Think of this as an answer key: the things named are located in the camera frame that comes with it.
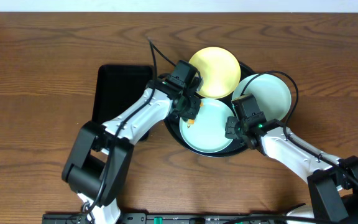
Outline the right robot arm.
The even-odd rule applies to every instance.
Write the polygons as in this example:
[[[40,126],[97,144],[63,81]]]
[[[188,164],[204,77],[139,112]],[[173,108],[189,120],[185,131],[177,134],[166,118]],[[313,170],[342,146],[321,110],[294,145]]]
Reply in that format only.
[[[263,155],[285,165],[305,181],[311,205],[277,217],[282,223],[358,223],[358,157],[341,159],[302,140],[263,113],[227,118],[226,137],[245,140]]]

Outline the green yellow sponge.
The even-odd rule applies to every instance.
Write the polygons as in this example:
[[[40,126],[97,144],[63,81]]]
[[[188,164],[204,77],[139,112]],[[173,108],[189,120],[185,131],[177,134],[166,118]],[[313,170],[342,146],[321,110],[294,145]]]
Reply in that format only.
[[[186,122],[186,124],[187,125],[192,125],[192,124],[194,124],[194,120],[193,119],[189,119],[187,122]]]

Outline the mint plate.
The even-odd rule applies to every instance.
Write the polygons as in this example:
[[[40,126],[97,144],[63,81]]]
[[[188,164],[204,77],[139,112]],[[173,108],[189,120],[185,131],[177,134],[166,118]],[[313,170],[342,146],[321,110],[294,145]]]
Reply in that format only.
[[[267,121],[272,119],[282,120],[291,107],[291,93],[287,85],[278,77],[263,74],[254,79],[243,93],[244,87],[257,76],[251,75],[239,82],[234,90],[232,99],[241,95],[253,94],[261,111],[264,112]]]
[[[180,118],[179,128],[183,140],[198,152],[219,152],[233,139],[225,137],[227,118],[234,116],[232,110],[222,101],[203,98],[202,106],[192,124]]]

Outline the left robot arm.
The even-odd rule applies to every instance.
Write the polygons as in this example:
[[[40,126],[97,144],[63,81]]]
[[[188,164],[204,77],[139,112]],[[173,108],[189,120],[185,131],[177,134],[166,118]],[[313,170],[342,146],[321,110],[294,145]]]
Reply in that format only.
[[[172,113],[194,120],[201,107],[195,95],[201,78],[189,84],[151,80],[141,97],[116,118],[84,124],[63,168],[62,179],[83,201],[68,223],[116,223],[116,198],[124,186],[134,146],[156,123]]]

